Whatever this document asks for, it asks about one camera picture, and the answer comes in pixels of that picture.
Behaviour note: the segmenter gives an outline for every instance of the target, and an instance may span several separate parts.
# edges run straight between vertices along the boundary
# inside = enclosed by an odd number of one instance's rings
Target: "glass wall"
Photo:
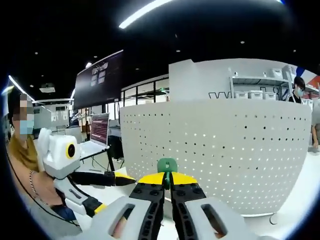
[[[122,107],[168,102],[169,96],[169,78],[164,77],[122,91],[121,101],[106,104],[105,110],[110,120],[116,120]]]

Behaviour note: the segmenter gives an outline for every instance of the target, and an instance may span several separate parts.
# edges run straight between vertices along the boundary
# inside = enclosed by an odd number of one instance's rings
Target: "monitor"
[[[79,72],[75,81],[74,109],[117,102],[121,99],[123,50]]]
[[[91,120],[90,140],[106,147],[108,145],[109,113],[94,114]]]

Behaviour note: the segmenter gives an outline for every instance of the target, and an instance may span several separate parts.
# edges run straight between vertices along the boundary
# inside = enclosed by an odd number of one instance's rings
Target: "white perforated wall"
[[[242,215],[277,212],[304,163],[308,106],[284,101],[209,99],[121,108],[128,174],[157,172],[172,157],[206,195]]]

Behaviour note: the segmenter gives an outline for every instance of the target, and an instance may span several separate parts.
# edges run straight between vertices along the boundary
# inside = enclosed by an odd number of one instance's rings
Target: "ceiling light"
[[[36,102],[36,100],[34,100],[28,93],[26,93],[25,90],[22,89],[22,87],[20,87],[20,85],[14,80],[12,76],[9,75],[9,79],[23,94],[27,95],[33,102]]]
[[[1,95],[5,95],[10,92],[15,86],[7,86],[1,93]]]
[[[119,28],[125,29],[130,24],[132,24],[137,19],[141,18],[143,15],[147,14],[151,10],[160,7],[163,4],[171,2],[172,0],[154,0],[153,2],[149,3],[148,5],[144,6],[143,8],[136,11],[134,14],[129,16],[126,20],[124,20],[120,25]]]
[[[86,65],[85,65],[85,68],[88,68],[88,67],[90,67],[92,65],[92,63],[91,62],[88,62]]]

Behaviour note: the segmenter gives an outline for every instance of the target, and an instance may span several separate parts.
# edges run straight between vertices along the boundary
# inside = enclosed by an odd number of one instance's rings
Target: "cable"
[[[94,161],[95,161],[100,167],[102,167],[104,170],[108,171],[108,169],[105,168],[104,166],[102,166],[100,163],[98,163],[98,162],[95,160],[94,157],[92,157],[92,167],[94,167]]]
[[[123,158],[123,162],[121,163],[120,168],[122,168],[122,165],[125,163],[125,158]]]
[[[8,154],[7,149],[5,150],[5,153],[6,153],[6,157],[8,158],[9,164],[10,164],[10,166],[11,166],[13,172],[14,172],[14,175],[15,175],[16,179],[18,180],[18,182],[20,183],[20,185],[22,186],[23,190],[29,195],[29,197],[30,197],[42,210],[44,210],[44,211],[45,211],[46,213],[48,213],[49,215],[56,217],[57,219],[60,219],[60,220],[65,221],[65,222],[67,222],[67,223],[69,223],[69,224],[75,225],[76,227],[80,227],[78,224],[75,224],[75,223],[72,222],[72,221],[67,221],[67,220],[63,219],[62,217],[59,217],[59,216],[56,216],[56,215],[52,214],[51,212],[47,211],[43,206],[41,206],[41,205],[31,196],[31,194],[27,191],[27,189],[25,188],[25,186],[24,186],[24,185],[22,184],[22,182],[20,181],[20,179],[19,179],[19,177],[18,177],[18,175],[17,175],[14,167],[12,166],[12,163],[11,163],[11,161],[10,161],[10,158],[9,158],[9,154]]]

